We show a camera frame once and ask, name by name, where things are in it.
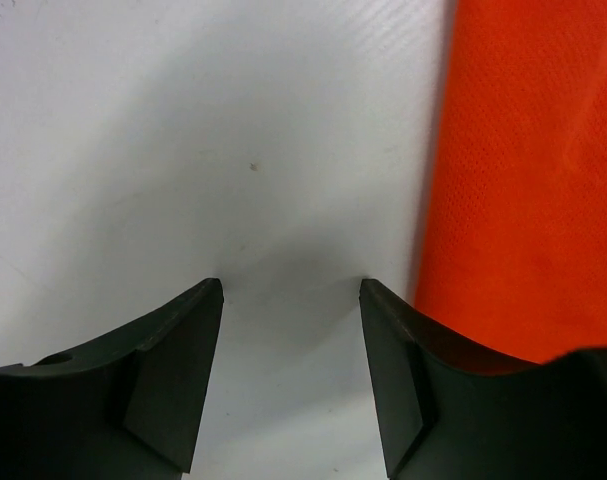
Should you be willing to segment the orange t shirt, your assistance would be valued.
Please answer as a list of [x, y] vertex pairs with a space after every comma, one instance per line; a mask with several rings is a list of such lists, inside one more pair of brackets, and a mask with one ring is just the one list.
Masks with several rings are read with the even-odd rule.
[[416, 308], [543, 363], [607, 346], [607, 1], [461, 1]]

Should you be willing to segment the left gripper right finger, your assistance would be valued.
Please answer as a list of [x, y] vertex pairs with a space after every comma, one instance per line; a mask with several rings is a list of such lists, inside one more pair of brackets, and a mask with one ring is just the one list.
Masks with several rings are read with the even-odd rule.
[[607, 348], [544, 364], [492, 350], [375, 279], [359, 290], [391, 479], [607, 479]]

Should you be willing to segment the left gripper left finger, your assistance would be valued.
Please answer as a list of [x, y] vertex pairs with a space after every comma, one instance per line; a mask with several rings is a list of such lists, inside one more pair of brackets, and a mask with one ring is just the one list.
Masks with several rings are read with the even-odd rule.
[[0, 479], [187, 474], [223, 303], [208, 278], [91, 341], [0, 367]]

